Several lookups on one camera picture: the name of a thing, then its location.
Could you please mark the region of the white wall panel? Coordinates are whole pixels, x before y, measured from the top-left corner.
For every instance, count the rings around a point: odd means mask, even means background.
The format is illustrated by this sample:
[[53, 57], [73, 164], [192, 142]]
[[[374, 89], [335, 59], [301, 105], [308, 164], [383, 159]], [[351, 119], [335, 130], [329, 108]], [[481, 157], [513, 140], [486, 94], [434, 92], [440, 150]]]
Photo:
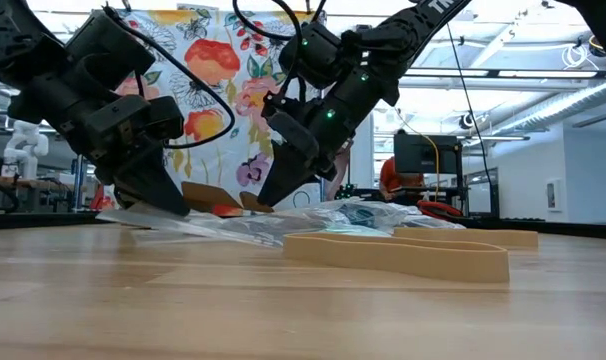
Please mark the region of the white wall panel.
[[551, 212], [560, 210], [560, 197], [558, 195], [559, 181], [549, 180], [546, 184], [547, 209]]

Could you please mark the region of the background workbench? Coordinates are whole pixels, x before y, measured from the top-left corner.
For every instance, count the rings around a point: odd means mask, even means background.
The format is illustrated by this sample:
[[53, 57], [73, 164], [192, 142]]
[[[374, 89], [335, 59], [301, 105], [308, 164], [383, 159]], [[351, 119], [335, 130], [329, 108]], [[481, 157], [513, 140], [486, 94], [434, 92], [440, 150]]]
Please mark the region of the background workbench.
[[55, 178], [25, 180], [0, 176], [0, 212], [69, 213], [73, 190]]

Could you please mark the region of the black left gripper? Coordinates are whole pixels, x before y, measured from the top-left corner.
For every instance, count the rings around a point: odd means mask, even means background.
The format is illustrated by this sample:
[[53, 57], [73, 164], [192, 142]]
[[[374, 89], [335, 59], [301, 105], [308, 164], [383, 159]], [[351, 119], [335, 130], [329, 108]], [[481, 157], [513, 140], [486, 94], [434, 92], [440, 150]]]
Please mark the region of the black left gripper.
[[91, 143], [85, 120], [120, 97], [103, 101], [83, 96], [55, 96], [52, 98], [52, 125], [74, 152], [96, 166], [100, 180], [108, 184], [115, 182], [120, 191], [137, 201], [186, 216], [190, 209], [167, 173], [161, 155], [145, 156], [159, 148], [159, 141], [138, 138], [133, 144], [110, 149], [96, 148]]

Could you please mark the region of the black table frame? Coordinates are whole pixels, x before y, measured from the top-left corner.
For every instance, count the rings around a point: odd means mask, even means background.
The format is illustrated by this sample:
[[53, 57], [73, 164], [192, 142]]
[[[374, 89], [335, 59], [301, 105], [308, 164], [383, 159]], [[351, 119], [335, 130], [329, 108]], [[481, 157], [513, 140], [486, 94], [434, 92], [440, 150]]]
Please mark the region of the black table frame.
[[[97, 213], [0, 214], [0, 230], [104, 224], [105, 221], [99, 220], [97, 216]], [[543, 234], [606, 239], [606, 225], [599, 224], [505, 220], [498, 218], [464, 220], [462, 224], [473, 229], [525, 230]]]

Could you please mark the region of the open cardboard box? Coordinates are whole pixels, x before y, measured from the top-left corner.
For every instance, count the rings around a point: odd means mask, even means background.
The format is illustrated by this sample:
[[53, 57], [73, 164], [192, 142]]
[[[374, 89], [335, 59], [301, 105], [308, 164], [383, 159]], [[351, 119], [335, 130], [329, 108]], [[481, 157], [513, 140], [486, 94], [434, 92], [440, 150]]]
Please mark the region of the open cardboard box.
[[181, 189], [186, 204], [193, 210], [199, 212], [212, 213], [214, 205], [229, 205], [252, 212], [272, 213], [274, 209], [258, 202], [258, 197], [247, 191], [239, 193], [236, 199], [226, 190], [192, 182], [182, 182]]

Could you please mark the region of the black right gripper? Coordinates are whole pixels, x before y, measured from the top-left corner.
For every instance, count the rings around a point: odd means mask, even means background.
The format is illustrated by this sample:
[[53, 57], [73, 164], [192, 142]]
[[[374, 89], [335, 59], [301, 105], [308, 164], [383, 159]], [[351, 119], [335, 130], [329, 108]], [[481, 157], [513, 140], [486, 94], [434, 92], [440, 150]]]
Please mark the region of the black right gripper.
[[333, 180], [336, 176], [336, 154], [354, 134], [351, 110], [335, 98], [315, 98], [304, 110], [304, 125], [317, 141], [319, 153], [310, 162], [290, 144], [273, 144], [274, 160], [259, 192], [259, 204], [273, 207], [317, 177]]

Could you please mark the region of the large tan rubber band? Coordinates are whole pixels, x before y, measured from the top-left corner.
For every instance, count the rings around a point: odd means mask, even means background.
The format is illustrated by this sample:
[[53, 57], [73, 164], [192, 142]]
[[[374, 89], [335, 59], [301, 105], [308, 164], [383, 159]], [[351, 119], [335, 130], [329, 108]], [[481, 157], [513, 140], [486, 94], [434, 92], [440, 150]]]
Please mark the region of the large tan rubber band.
[[468, 283], [508, 283], [504, 248], [474, 242], [315, 232], [289, 234], [283, 256], [327, 266]]

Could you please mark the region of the black monitor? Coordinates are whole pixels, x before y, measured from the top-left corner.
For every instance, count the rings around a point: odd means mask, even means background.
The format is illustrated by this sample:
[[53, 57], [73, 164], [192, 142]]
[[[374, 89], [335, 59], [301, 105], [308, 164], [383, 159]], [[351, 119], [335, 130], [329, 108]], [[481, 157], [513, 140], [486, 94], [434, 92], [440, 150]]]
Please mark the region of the black monitor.
[[454, 136], [394, 136], [394, 166], [401, 174], [456, 174], [461, 145]]

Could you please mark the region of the person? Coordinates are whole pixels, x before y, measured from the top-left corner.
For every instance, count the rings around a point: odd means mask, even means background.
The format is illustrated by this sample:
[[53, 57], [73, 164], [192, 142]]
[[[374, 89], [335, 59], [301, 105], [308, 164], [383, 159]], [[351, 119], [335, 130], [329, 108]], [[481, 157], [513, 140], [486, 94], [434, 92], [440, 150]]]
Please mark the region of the person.
[[398, 195], [396, 190], [401, 187], [423, 187], [423, 174], [398, 174], [395, 169], [395, 158], [387, 159], [380, 171], [379, 191], [386, 201], [400, 205], [412, 205], [420, 199], [416, 194]]

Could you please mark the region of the black red work glove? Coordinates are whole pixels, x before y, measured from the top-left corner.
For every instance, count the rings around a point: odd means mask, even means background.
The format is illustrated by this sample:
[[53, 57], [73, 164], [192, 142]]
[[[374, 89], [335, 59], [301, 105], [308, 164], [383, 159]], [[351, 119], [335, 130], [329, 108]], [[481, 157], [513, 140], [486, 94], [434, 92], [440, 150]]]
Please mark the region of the black red work glove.
[[450, 221], [464, 218], [464, 214], [460, 210], [441, 202], [420, 200], [417, 202], [417, 208], [423, 215], [441, 220]]

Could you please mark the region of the white floral cloth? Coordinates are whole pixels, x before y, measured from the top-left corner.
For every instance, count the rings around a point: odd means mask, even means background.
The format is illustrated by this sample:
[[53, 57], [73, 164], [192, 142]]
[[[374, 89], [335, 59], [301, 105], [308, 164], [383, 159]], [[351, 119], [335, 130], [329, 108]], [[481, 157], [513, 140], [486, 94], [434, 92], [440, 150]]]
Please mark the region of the white floral cloth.
[[262, 117], [263, 98], [287, 84], [278, 62], [283, 36], [294, 26], [283, 11], [244, 11], [247, 27], [232, 11], [192, 5], [180, 10], [121, 10], [133, 30], [156, 42], [155, 62], [140, 76], [130, 75], [121, 95], [149, 99], [171, 96], [183, 117], [183, 135], [170, 141], [164, 165], [182, 182], [215, 186], [234, 198], [257, 194], [273, 162], [276, 133]]

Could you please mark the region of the wide dark blue rubber band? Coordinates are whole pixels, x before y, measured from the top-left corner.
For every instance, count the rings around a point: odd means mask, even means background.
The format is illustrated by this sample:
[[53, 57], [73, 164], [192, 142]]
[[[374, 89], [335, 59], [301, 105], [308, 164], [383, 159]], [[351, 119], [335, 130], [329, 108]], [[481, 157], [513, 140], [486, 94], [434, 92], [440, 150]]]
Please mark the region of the wide dark blue rubber band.
[[376, 216], [366, 207], [361, 205], [343, 205], [338, 209], [352, 225], [374, 228]]

